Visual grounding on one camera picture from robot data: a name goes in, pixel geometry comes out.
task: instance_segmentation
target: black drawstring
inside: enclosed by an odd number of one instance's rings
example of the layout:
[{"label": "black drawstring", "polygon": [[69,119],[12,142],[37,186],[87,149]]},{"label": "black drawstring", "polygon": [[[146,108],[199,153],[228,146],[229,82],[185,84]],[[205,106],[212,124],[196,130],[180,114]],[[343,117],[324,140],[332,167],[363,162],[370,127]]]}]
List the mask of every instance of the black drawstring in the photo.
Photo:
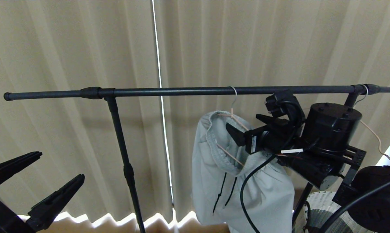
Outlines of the black drawstring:
[{"label": "black drawstring", "polygon": [[222,194],[222,189],[223,189],[224,183],[225,183],[225,177],[226,177],[226,173],[224,175],[224,180],[222,181],[221,192],[218,194],[217,201],[215,202],[214,209],[212,210],[212,215],[214,215],[215,208],[217,207],[218,200],[220,200],[220,196]]},{"label": "black drawstring", "polygon": [[235,177],[234,183],[232,184],[231,193],[229,194],[228,200],[225,202],[225,206],[228,204],[228,202],[232,196],[232,192],[234,191],[234,187],[235,187],[235,182],[237,182],[237,177]]},{"label": "black drawstring", "polygon": [[[212,210],[212,215],[214,215],[215,208],[217,207],[217,203],[220,200],[220,196],[222,195],[222,189],[224,188],[225,178],[226,178],[226,173],[224,175],[224,179],[222,180],[221,192],[218,194],[217,201],[215,202],[214,209]],[[237,177],[235,177],[234,183],[232,184],[231,193],[229,194],[228,200],[225,202],[225,206],[228,204],[229,200],[231,199],[232,192],[234,192],[236,182],[237,182]]]}]

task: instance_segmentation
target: black clothing rack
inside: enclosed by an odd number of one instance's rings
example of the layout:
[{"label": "black clothing rack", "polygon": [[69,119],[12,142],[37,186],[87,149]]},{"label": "black clothing rack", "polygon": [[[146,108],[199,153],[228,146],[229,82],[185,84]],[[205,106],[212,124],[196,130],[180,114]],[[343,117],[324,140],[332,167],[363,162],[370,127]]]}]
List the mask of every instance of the black clothing rack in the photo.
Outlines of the black clothing rack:
[{"label": "black clothing rack", "polygon": [[[380,87],[374,84],[364,84],[368,89],[368,94],[390,93],[390,87]],[[275,86],[275,87],[235,87],[237,94],[273,94],[279,91],[289,89],[293,94],[327,94],[327,93],[343,93],[349,94],[345,105],[353,107],[356,98],[360,94],[366,94],[366,89],[362,84],[349,86]],[[126,144],[124,141],[121,122],[118,114],[116,97],[131,97],[131,96],[183,96],[183,95],[234,95],[232,87],[179,87],[179,88],[132,88],[132,89],[116,89],[116,88],[101,88],[87,87],[81,90],[72,91],[45,91],[45,92],[29,92],[29,93],[5,93],[4,99],[12,101],[16,99],[48,99],[48,98],[70,98],[82,97],[87,99],[105,99],[108,103],[109,110],[112,115],[113,124],[115,127],[121,157],[124,163],[124,177],[130,189],[134,210],[136,212],[137,222],[140,231],[145,233],[143,219],[139,208],[139,200],[134,181],[133,167],[129,162],[127,155]],[[306,197],[310,194],[312,185],[307,184],[303,192],[300,202],[296,205],[294,211],[293,223],[297,218],[298,213],[303,207]]]}]

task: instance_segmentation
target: curtain fold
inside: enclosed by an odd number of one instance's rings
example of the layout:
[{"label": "curtain fold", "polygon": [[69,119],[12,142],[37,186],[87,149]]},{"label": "curtain fold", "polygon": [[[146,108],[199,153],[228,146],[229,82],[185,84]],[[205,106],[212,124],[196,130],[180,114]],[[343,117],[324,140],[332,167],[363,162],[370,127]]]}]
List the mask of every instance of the curtain fold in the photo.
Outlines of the curtain fold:
[{"label": "curtain fold", "polygon": [[[164,87],[351,85],[390,86],[390,1],[155,2]],[[266,95],[239,96],[234,113],[252,124],[266,114]],[[315,102],[344,103],[344,94],[298,94],[305,112]],[[199,118],[229,110],[234,96],[165,97],[177,219],[192,209],[191,155]],[[368,96],[356,108],[390,144],[390,94]],[[353,146],[381,155],[363,126]],[[297,190],[306,181],[292,173]]]},{"label": "curtain fold", "polygon": [[[76,174],[85,183],[66,206],[91,221],[134,212],[104,100],[6,102],[5,92],[89,86],[159,87],[147,1],[0,1],[0,162],[39,150],[42,158],[0,186],[26,214]],[[118,98],[143,218],[172,219],[159,97]]]}]

